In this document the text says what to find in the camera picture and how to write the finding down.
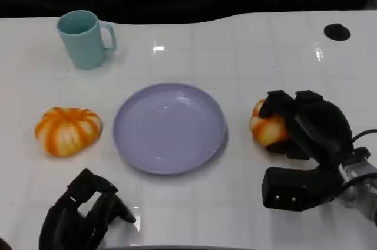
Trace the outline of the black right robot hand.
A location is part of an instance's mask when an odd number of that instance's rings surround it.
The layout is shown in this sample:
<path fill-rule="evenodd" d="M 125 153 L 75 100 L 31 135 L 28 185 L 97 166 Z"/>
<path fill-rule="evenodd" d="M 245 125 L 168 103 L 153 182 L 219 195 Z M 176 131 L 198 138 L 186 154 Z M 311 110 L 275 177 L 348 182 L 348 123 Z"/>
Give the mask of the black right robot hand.
<path fill-rule="evenodd" d="M 298 91 L 294 98 L 282 90 L 270 91 L 257 115 L 282 121 L 284 137 L 266 146 L 272 153 L 335 166 L 352 157 L 347 118 L 338 106 L 314 91 Z"/>

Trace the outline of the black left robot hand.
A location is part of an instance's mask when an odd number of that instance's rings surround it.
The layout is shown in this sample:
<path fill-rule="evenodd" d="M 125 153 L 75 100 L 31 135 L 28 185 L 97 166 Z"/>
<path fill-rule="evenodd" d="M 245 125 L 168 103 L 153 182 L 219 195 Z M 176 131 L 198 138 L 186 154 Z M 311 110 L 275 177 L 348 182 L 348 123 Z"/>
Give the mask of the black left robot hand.
<path fill-rule="evenodd" d="M 97 249 L 115 218 L 136 217 L 107 179 L 83 169 L 44 220 L 39 249 Z"/>

